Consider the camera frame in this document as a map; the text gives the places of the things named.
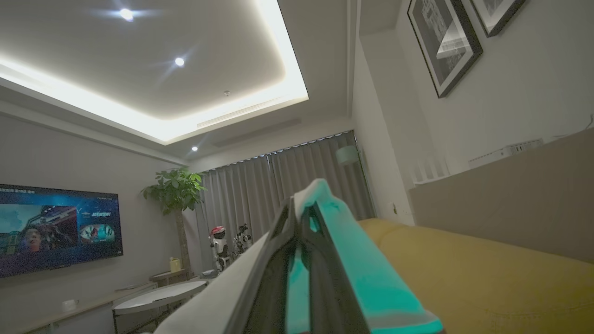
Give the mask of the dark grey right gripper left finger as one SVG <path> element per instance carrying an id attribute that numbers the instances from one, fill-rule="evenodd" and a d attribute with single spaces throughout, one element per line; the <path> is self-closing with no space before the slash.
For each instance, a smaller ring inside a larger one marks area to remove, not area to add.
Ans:
<path id="1" fill-rule="evenodd" d="M 154 334 L 288 334 L 288 281 L 295 246 L 294 199 L 274 226 L 208 287 L 158 326 Z"/>

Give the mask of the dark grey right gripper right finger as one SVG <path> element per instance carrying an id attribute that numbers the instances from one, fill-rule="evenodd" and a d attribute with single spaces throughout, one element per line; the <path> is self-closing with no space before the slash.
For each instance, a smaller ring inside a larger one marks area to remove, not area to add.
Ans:
<path id="1" fill-rule="evenodd" d="M 371 334 L 444 334 L 439 318 L 421 305 L 326 180 L 314 180 L 293 199 L 296 218 L 318 205 L 320 214 L 306 226 L 321 232 L 324 222 Z"/>

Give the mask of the black and white toy robot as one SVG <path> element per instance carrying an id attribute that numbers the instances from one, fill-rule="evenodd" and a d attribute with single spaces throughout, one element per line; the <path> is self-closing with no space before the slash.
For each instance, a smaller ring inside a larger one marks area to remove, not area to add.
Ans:
<path id="1" fill-rule="evenodd" d="M 238 258 L 246 252 L 253 244 L 252 235 L 248 233 L 248 226 L 244 224 L 238 228 L 236 236 L 233 238 L 233 256 Z"/>

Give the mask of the white toy robot red helmet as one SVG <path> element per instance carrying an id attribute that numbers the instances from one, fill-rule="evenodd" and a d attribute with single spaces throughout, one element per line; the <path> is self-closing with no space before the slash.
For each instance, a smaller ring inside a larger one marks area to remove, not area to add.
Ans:
<path id="1" fill-rule="evenodd" d="M 231 264 L 231 254 L 227 245 L 226 229 L 217 226 L 210 231 L 210 248 L 215 269 L 221 273 Z"/>

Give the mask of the grey window curtain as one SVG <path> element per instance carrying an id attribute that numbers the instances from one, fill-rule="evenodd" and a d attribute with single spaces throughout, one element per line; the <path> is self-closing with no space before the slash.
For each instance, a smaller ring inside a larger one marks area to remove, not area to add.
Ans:
<path id="1" fill-rule="evenodd" d="M 202 202 L 196 209 L 199 250 L 202 265 L 199 271 L 214 269 L 210 249 L 210 231 L 217 226 L 226 229 L 232 248 L 233 237 L 242 225 L 254 241 L 270 229 L 275 210 L 270 197 L 269 161 L 264 156 L 240 161 L 202 173 Z"/>
<path id="2" fill-rule="evenodd" d="M 306 188 L 315 179 L 325 179 L 331 192 L 343 200 L 356 220 L 376 218 L 360 159 L 340 165 L 336 152 L 356 146 L 354 131 L 304 142 L 268 155 L 269 170 L 281 200 Z"/>

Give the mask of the round white coffee table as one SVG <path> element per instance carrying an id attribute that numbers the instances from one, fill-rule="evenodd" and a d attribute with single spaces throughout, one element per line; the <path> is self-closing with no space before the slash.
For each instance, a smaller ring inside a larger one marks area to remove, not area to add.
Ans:
<path id="1" fill-rule="evenodd" d="M 191 280 L 124 298 L 112 307 L 115 334 L 140 334 L 154 330 L 208 284 L 207 280 Z"/>

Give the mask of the green potted tree plant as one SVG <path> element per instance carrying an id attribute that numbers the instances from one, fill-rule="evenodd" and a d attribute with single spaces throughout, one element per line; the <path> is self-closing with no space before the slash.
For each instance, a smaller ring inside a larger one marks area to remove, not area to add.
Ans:
<path id="1" fill-rule="evenodd" d="M 206 188 L 202 184 L 202 173 L 193 173 L 187 167 L 172 168 L 155 173 L 155 181 L 156 184 L 143 188 L 140 194 L 158 203 L 164 216 L 174 216 L 181 264 L 192 275 L 183 211 L 195 211 L 197 205 L 203 202 L 201 192 Z"/>

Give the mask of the yellow sofa cushion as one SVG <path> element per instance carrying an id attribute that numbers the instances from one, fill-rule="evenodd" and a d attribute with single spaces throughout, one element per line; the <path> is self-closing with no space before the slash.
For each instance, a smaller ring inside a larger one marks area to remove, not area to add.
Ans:
<path id="1" fill-rule="evenodd" d="M 360 226 L 447 334 L 594 334 L 594 265 L 379 218 Z"/>

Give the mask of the light wooden television console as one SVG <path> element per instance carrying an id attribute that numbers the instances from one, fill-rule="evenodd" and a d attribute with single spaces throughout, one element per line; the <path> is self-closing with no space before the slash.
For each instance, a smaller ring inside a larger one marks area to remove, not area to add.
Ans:
<path id="1" fill-rule="evenodd" d="M 83 302 L 82 304 L 76 306 L 73 311 L 59 312 L 55 315 L 50 315 L 40 320 L 33 321 L 28 325 L 7 329 L 4 334 L 53 334 L 59 325 L 64 321 L 68 321 L 76 316 L 95 311 L 99 308 L 104 308 L 106 306 L 113 307 L 115 304 L 119 304 L 130 299 L 133 295 L 155 289 L 156 287 L 156 283 L 141 283 L 133 286 L 130 289 L 118 289 L 107 296 L 95 299 L 91 302 Z"/>

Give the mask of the beige headboard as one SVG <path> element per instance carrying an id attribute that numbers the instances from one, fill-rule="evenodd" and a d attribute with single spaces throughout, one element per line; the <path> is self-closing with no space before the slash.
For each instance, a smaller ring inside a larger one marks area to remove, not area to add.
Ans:
<path id="1" fill-rule="evenodd" d="M 409 196 L 418 226 L 594 264 L 594 128 Z"/>

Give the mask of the white power strip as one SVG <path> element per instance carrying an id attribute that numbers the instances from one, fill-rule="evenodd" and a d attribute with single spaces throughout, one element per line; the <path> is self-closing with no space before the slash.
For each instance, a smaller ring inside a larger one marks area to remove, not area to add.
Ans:
<path id="1" fill-rule="evenodd" d="M 536 140 L 518 142 L 515 144 L 507 145 L 503 148 L 492 151 L 488 154 L 484 154 L 484 155 L 481 155 L 475 159 L 469 160 L 469 168 L 473 169 L 473 168 L 480 167 L 480 166 L 483 166 L 486 164 L 490 164 L 494 161 L 501 160 L 503 158 L 521 154 L 522 152 L 525 152 L 526 150 L 543 146 L 543 144 L 544 144 L 543 139 L 536 139 Z"/>

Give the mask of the large black framed picture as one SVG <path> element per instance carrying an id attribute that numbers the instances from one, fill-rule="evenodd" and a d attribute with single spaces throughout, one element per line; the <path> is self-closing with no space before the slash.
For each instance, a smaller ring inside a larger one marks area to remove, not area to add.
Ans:
<path id="1" fill-rule="evenodd" d="M 444 98 L 482 55 L 462 0 L 410 0 L 407 16 L 438 98 Z"/>

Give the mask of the small black framed picture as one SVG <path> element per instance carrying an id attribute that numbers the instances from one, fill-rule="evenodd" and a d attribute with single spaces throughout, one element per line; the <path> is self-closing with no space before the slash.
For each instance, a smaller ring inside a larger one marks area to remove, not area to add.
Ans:
<path id="1" fill-rule="evenodd" d="M 494 37 L 521 8 L 526 0 L 470 0 L 485 35 Z"/>

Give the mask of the flat wall television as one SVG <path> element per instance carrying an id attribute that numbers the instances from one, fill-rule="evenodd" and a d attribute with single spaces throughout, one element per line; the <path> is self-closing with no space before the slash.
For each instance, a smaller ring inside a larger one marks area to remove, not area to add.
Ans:
<path id="1" fill-rule="evenodd" d="M 117 194 L 0 184 L 0 278 L 122 255 Z"/>

